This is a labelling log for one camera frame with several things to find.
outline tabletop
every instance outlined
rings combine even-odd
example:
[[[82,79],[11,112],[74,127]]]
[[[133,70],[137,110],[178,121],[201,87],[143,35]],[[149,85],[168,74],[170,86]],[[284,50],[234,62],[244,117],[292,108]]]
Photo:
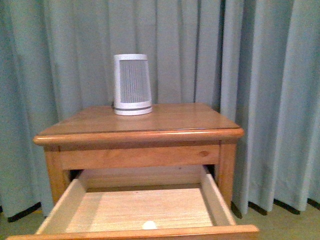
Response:
[[[199,130],[204,133],[240,130],[240,135],[243,134],[237,124],[204,103],[154,104],[152,107],[153,111],[148,114],[123,116],[116,115],[110,106],[91,106],[40,132],[33,140],[36,144],[48,145],[63,139],[78,139],[77,142],[94,136],[112,140],[116,136],[163,135],[168,131],[192,134]]]

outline heater base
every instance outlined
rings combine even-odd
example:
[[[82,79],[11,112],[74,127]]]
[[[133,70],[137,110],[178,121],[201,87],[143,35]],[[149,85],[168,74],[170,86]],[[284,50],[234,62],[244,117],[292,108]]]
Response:
[[[122,109],[122,108],[114,108],[114,113],[117,115],[123,116],[135,116],[148,114],[152,112],[152,106],[143,107],[143,108],[134,108],[134,109]]]

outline wooden nightstand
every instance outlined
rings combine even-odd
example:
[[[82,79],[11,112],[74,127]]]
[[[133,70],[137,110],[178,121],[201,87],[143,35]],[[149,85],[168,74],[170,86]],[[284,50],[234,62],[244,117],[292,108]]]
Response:
[[[243,134],[203,103],[138,116],[89,107],[34,138],[60,200],[29,238],[254,239],[258,229],[237,226],[227,207]],[[215,166],[218,187],[203,165]],[[71,184],[70,170],[83,170]],[[142,230],[148,219],[159,229]]]

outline space heater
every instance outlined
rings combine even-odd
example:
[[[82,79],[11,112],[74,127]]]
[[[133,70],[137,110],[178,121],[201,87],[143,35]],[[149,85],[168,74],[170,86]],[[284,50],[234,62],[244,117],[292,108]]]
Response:
[[[114,55],[113,109],[126,116],[152,112],[147,55]]]

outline open drawer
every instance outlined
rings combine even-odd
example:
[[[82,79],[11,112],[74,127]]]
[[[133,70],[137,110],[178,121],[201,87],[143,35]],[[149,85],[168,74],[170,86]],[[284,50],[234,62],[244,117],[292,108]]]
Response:
[[[236,225],[205,166],[84,170],[35,235],[8,240],[256,239]]]

